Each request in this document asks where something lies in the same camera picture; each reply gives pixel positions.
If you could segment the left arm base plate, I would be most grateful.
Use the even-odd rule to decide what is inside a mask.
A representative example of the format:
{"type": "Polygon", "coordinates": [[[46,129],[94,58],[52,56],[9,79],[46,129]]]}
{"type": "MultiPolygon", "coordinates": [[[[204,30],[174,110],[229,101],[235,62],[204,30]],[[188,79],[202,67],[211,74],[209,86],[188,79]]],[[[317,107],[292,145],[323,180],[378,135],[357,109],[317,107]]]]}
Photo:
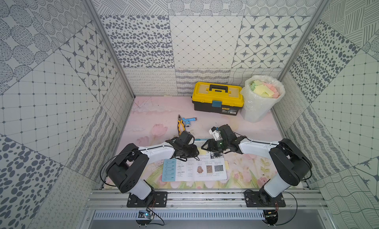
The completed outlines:
{"type": "Polygon", "coordinates": [[[164,208],[167,205],[168,192],[152,191],[145,199],[140,199],[134,194],[128,197],[128,208],[164,208]]]}

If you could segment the art textbook with yellow cover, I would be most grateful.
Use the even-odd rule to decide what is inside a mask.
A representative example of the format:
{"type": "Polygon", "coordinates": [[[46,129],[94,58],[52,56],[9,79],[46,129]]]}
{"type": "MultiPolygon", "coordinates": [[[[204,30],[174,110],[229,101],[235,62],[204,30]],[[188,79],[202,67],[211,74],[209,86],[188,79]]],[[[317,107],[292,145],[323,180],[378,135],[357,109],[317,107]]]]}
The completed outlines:
{"type": "Polygon", "coordinates": [[[163,164],[163,182],[192,182],[226,180],[227,169],[223,154],[209,152],[201,147],[204,139],[195,140],[199,155],[187,161],[178,159],[165,160],[163,164]]]}

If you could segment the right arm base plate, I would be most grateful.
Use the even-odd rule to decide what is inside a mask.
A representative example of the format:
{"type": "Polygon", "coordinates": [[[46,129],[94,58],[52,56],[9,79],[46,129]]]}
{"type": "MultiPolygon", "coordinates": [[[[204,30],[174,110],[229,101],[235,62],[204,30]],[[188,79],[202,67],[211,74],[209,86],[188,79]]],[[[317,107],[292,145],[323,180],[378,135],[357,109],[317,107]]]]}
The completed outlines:
{"type": "Polygon", "coordinates": [[[247,207],[276,208],[286,206],[282,193],[276,197],[271,197],[265,192],[246,190],[243,194],[247,207]]]}

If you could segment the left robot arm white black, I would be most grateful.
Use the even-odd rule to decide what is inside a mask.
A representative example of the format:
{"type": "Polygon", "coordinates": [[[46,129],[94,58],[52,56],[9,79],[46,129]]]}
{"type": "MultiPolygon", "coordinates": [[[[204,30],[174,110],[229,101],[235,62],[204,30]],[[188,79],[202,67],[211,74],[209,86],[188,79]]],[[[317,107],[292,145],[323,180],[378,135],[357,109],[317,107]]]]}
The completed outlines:
{"type": "Polygon", "coordinates": [[[104,164],[106,169],[101,170],[120,192],[129,192],[140,200],[149,201],[153,198],[154,189],[140,179],[147,165],[170,159],[187,161],[198,155],[194,136],[183,131],[180,136],[155,146],[138,147],[133,143],[128,144],[121,153],[104,164]]]}

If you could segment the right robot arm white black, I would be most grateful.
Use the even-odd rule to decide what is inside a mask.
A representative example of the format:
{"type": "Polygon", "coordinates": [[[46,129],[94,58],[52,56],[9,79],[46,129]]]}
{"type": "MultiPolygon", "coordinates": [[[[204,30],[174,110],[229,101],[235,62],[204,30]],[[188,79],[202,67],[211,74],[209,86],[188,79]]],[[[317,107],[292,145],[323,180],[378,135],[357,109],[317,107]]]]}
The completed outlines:
{"type": "Polygon", "coordinates": [[[256,155],[271,159],[277,174],[261,187],[262,196],[275,198],[290,186],[298,185],[311,172],[311,161],[287,138],[278,142],[251,140],[234,132],[227,124],[213,127],[211,134],[213,138],[201,146],[205,151],[256,155]]]}

